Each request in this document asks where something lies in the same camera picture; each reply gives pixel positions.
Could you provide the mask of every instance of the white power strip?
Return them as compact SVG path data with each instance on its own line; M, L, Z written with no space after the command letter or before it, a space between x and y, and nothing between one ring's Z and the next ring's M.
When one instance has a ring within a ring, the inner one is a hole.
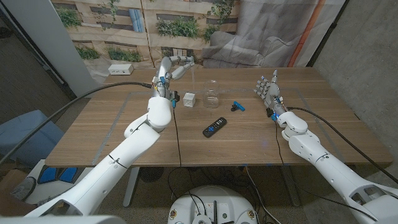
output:
M108 68L111 75L130 75L134 70L131 64L111 65Z

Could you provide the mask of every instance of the green plant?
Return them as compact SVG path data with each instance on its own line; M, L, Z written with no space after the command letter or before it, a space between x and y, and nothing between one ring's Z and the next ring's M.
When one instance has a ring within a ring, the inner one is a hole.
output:
M73 9L65 9L65 8L56 8L55 9L58 16L61 18L63 26L65 28L69 27L78 27L81 26L81 20L78 17L78 14Z
M156 28L159 35L171 36L171 37L189 37L196 39L199 36L198 21L194 18L190 18L185 21L182 16L178 17L174 21L165 21L159 19L156 23Z
M173 48L162 47L162 58L173 56Z
M208 24L207 27L203 30L203 40L205 40L206 44L210 41L210 36L220 30L220 25L211 25Z
M108 47L106 49L109 53L109 57L112 60L122 60L126 62L140 62L141 55L138 52L133 52L130 50L121 50L119 47Z
M95 50L88 47L75 47L82 59L97 59L100 54Z
M103 3L102 4L98 4L99 6L101 6L101 10L98 11L98 16L96 16L97 19L99 19L101 22L104 22L104 16L105 16L105 12L108 10L108 8L106 6L109 6L109 13L112 16L112 23L111 23L111 27L113 26L114 22L116 22L116 13L118 12L118 7L115 6L115 2L120 2L120 0L109 0L109 2L107 4Z
M218 0L214 5L215 7L211 7L211 11L207 12L207 16L212 14L219 16L220 20L218 21L218 24L222 25L231 14L232 8L235 5L235 0Z

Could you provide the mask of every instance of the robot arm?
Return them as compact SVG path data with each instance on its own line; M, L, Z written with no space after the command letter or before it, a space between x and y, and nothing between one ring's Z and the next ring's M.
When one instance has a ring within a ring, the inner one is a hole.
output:
M177 69L176 71L178 72L175 75L170 75L169 70L172 67L172 62L179 61L188 62L188 66L184 66L183 69ZM126 139L74 187L31 211L26 217L59 214L59 211L56 210L59 210L61 204L67 211L59 215L86 216L94 214L105 196L112 190L131 164L155 144L160 138L159 133L170 123L172 102L174 104L178 101L177 92L170 93L170 79L173 76L181 78L185 70L191 66L193 66L193 57L164 58L157 75L154 77L154 97L148 102L148 112L126 128L124 132Z
M319 138L308 130L308 124L283 104L276 85L277 71L271 83L262 77L254 90L267 106L267 114L278 123L283 138L290 149L314 165L329 184L340 194L345 203L372 216L375 220L398 218L398 190L363 179L321 144ZM352 210L360 223L375 223L365 214Z

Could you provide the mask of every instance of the remote control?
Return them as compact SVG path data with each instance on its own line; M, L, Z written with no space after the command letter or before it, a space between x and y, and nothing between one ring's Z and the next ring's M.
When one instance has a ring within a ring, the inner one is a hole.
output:
M218 118L213 124L203 130L203 134L206 138L210 138L214 133L216 133L220 128L226 124L226 120L223 117Z

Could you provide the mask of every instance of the clear plastic cup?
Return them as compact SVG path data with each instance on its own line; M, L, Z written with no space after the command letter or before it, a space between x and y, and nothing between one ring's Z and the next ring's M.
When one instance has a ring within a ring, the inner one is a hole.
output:
M207 108L217 108L218 98L220 97L220 85L214 80L205 82L203 92L203 106Z

